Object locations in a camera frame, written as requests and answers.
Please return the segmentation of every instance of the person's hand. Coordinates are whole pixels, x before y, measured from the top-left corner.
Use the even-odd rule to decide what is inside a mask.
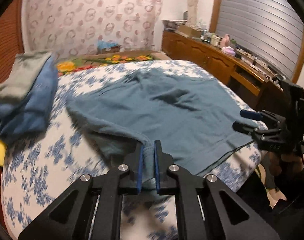
[[[269,157],[271,162],[269,170],[270,173],[275,177],[280,175],[282,172],[282,168],[280,166],[281,160],[287,163],[291,163],[291,165],[288,165],[289,170],[285,171],[286,174],[290,177],[294,176],[297,173],[300,173],[304,168],[302,158],[300,156],[296,156],[294,153],[282,154],[281,157],[279,157],[279,155],[276,155],[273,152],[269,152]]]

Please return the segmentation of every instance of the mattress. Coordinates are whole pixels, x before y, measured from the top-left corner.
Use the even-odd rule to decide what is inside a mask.
[[[108,168],[98,154],[97,146],[88,141],[68,116],[65,102],[113,82],[138,68],[158,68],[167,74],[214,78],[189,61],[146,61],[109,65],[61,76],[46,133],[19,140],[7,150],[1,180],[4,220],[10,235],[20,232],[58,195],[84,173],[105,174]],[[233,91],[220,85],[240,109],[251,110]],[[257,122],[260,128],[264,124]],[[265,152],[255,143],[233,153],[212,170],[228,187],[237,191]],[[132,200],[124,197],[121,238],[171,239],[177,234],[174,197],[158,201]]]

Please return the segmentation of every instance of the window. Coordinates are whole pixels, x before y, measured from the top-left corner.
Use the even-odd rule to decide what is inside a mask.
[[[304,25],[286,0],[222,0],[216,33],[238,44],[292,78]]]

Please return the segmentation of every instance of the blue floral pattern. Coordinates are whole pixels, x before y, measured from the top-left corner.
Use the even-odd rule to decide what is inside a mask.
[[[157,68],[171,75],[214,79],[196,64],[181,60],[146,61],[109,65],[64,75],[59,85],[46,133],[26,138],[8,146],[1,181],[2,207],[7,229],[18,237],[20,232],[58,195],[83,173],[99,176],[108,168],[97,146],[87,141],[65,108],[67,98],[101,88],[136,69]],[[241,109],[248,109],[233,91],[219,84]],[[260,128],[266,128],[258,122]],[[254,171],[265,153],[251,143],[216,167],[216,174],[237,191]],[[167,240],[177,234],[175,200],[124,199],[121,217],[123,240]]]

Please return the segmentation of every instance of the silver bolt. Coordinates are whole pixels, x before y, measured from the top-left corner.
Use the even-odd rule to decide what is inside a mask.
[[[89,174],[83,174],[80,177],[81,181],[83,181],[83,182],[89,181],[90,178],[91,178],[91,176]]]
[[[120,171],[126,171],[128,168],[129,168],[129,166],[126,165],[126,164],[121,164],[121,165],[119,166],[119,170],[120,170]]]
[[[218,178],[213,175],[213,174],[210,174],[206,177],[206,179],[209,181],[209,182],[216,182],[218,180]]]
[[[179,166],[178,166],[178,165],[175,165],[175,164],[170,165],[170,166],[169,166],[169,170],[170,170],[170,171],[178,171],[178,170],[179,170]]]

